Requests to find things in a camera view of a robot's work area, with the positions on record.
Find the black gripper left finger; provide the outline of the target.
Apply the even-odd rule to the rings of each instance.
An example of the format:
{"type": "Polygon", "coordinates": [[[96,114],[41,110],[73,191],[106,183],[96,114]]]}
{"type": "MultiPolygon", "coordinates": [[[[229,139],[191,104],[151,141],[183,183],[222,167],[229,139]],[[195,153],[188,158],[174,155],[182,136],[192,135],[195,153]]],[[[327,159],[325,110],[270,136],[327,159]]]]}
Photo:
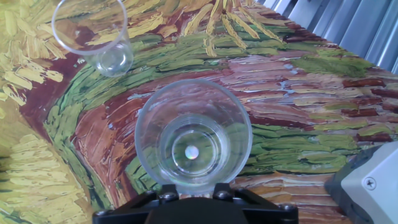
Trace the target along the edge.
{"type": "Polygon", "coordinates": [[[145,223],[151,211],[176,200],[179,200],[176,185],[163,185],[159,191],[145,191],[114,210],[95,212],[92,215],[92,224],[145,223]]]}

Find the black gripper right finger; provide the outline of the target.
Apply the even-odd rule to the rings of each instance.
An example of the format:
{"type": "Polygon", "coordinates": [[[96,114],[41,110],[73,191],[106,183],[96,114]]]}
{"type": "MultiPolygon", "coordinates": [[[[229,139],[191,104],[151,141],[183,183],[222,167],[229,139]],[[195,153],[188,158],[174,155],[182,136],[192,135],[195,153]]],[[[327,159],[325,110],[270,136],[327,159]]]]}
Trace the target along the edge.
{"type": "Polygon", "coordinates": [[[241,212],[248,223],[299,223],[299,210],[296,205],[276,205],[245,188],[233,189],[226,183],[216,184],[213,199],[232,205],[227,211],[241,212]]]}

